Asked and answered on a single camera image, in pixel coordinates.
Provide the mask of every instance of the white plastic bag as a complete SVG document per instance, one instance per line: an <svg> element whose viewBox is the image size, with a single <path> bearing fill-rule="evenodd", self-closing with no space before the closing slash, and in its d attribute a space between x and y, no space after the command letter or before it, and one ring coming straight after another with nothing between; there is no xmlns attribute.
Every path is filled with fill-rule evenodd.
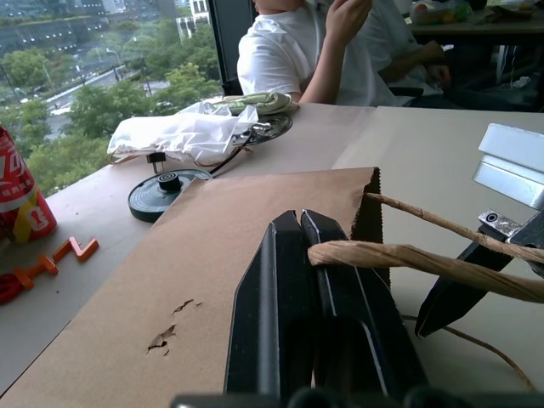
<svg viewBox="0 0 544 408"><path fill-rule="evenodd" d="M232 116L227 107L199 102L176 115L133 117L121 122L111 137L108 154L122 159L164 152L182 162L222 162L234 149L232 136L257 122L253 106Z"/></svg>

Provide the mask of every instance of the cable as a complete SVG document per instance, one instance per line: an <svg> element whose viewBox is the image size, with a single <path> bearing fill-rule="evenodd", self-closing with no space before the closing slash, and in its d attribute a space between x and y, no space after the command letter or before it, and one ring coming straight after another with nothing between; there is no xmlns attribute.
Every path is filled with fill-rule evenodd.
<svg viewBox="0 0 544 408"><path fill-rule="evenodd" d="M409 315L403 315L401 316L403 320L410 320L410 321L417 321L417 317L409 316ZM519 379L527 386L529 391L531 393L536 393L538 390L535 387L535 384L527 377L527 375L524 373L524 371L519 368L519 365L517 365L510 357L508 357L506 354L504 354L501 350L498 348L490 345L489 343L483 342L476 337L469 336L466 333L463 333L462 331L459 331L457 329L454 329L452 327L443 327L443 330L458 336L462 338L463 340L467 340L470 343L476 344L480 347L483 347L484 349L489 350L491 353L495 353L499 357L501 357L509 366L512 367L514 371L516 371L516 374L518 374Z"/></svg>
<svg viewBox="0 0 544 408"><path fill-rule="evenodd" d="M210 171L210 174L211 175L214 175L215 173L217 173L219 170L221 170L223 167L225 167L227 164L229 164L236 156L238 156L238 154L244 150L244 148L247 146L247 144L249 142L251 142L251 140L253 139L253 130L250 129L250 134L249 136L247 137L247 140L244 142L244 144L240 147L237 147L232 153L230 153L230 156L227 157L223 162L221 162L220 164L218 164L216 167L214 167L211 171Z"/></svg>
<svg viewBox="0 0 544 408"><path fill-rule="evenodd" d="M513 58L512 58L512 71L510 72L510 89L513 89L513 71L514 71L514 62L516 62L516 50L518 49L518 46L516 45L513 48Z"/></svg>

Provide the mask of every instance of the orange plastic piece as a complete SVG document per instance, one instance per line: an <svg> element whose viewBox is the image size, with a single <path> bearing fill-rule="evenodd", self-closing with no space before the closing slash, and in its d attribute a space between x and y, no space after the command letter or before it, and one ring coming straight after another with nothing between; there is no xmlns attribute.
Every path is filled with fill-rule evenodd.
<svg viewBox="0 0 544 408"><path fill-rule="evenodd" d="M42 257L47 259L48 263L43 262ZM22 268L15 268L14 275L19 280L20 284L27 291L30 291L34 287L34 282L32 282L32 280L46 270L51 275L57 275L59 273L59 270L50 259L48 259L45 255L40 255L40 263L38 265L34 265L28 270L24 270Z"/></svg>
<svg viewBox="0 0 544 408"><path fill-rule="evenodd" d="M49 259L45 255L40 255L37 260L40 262L41 265L48 271L50 275L58 275L59 269L57 268L57 265L54 264L54 262Z"/></svg>
<svg viewBox="0 0 544 408"><path fill-rule="evenodd" d="M26 274L25 270L22 268L15 268L14 275L19 280L20 284L27 290L30 291L34 287L34 283L31 278Z"/></svg>
<svg viewBox="0 0 544 408"><path fill-rule="evenodd" d="M99 242L96 240L91 240L87 246L81 249L76 238L71 237L53 254L53 260L48 258L47 255L41 254L38 257L38 265L34 265L28 270L15 268L14 275L19 280L20 284L27 291L30 291L34 287L34 282L32 282L32 280L42 272L47 272L50 275L57 275L59 273L56 263L64 258L68 252L75 252L77 260L79 262L85 262L93 256L97 249L99 249Z"/></svg>
<svg viewBox="0 0 544 408"><path fill-rule="evenodd" d="M87 246L81 249L76 238L72 236L53 254L53 260L55 263L58 263L68 254L68 252L74 251L77 260L79 262L85 262L93 256L97 249L99 249L99 242L95 239L91 240Z"/></svg>

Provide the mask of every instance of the plastic bag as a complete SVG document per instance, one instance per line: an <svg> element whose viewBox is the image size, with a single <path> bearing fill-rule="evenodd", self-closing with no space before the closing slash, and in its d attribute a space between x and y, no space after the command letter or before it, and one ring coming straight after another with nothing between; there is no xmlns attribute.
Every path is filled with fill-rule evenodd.
<svg viewBox="0 0 544 408"><path fill-rule="evenodd" d="M410 19L419 26L450 24L465 21L472 12L470 4L464 0L446 3L422 0L411 5Z"/></svg>
<svg viewBox="0 0 544 408"><path fill-rule="evenodd" d="M244 133L257 122L253 106L232 116L226 106L199 102L176 115L122 121L111 137L108 155L122 159L164 152L182 162L209 165L226 159L234 149L232 136Z"/></svg>

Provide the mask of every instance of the black cable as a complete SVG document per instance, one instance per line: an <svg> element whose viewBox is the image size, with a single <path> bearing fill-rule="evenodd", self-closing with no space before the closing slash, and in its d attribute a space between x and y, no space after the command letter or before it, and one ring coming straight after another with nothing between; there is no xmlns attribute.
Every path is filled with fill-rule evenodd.
<svg viewBox="0 0 544 408"><path fill-rule="evenodd" d="M247 144L253 139L253 130L250 129L250 134L249 136L247 137L247 140L244 142L244 144L240 147L237 147L235 149L235 151L233 151L232 153L230 153L230 156L227 157L221 164L218 164L216 167L214 167L211 171L210 171L210 174L215 174L217 173L219 170L221 170L223 167L225 167L227 164L229 164L236 156L238 156L238 154L244 150L244 147L247 146Z"/></svg>

